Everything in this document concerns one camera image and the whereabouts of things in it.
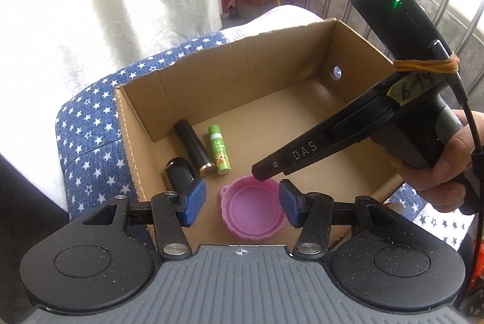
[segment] white star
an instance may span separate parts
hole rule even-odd
[[[131,191],[131,189],[129,188],[129,185],[123,185],[123,188],[119,191],[120,193],[127,193]]]

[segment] pink plastic lid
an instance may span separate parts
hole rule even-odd
[[[252,175],[236,179],[220,191],[222,219],[241,239],[260,241],[282,229],[286,216],[279,204],[279,184]]]

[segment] rubber band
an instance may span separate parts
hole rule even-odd
[[[420,70],[429,73],[453,74],[459,71],[459,62],[457,55],[452,52],[449,59],[445,61],[396,60],[393,62],[393,69],[398,72]]]

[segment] green lip balm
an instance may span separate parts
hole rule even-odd
[[[209,127],[210,145],[214,154],[215,164],[220,175],[226,175],[231,171],[231,165],[228,162],[227,151],[225,149],[224,139],[220,133],[218,124]]]

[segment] human hand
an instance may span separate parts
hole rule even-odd
[[[414,169],[396,156],[389,158],[404,181],[439,212],[452,212],[464,203],[464,186],[450,180],[471,166],[470,152],[474,149],[464,111],[454,110],[454,113],[464,128],[449,140],[434,168]],[[473,111],[473,115],[479,135],[484,138],[484,114]]]

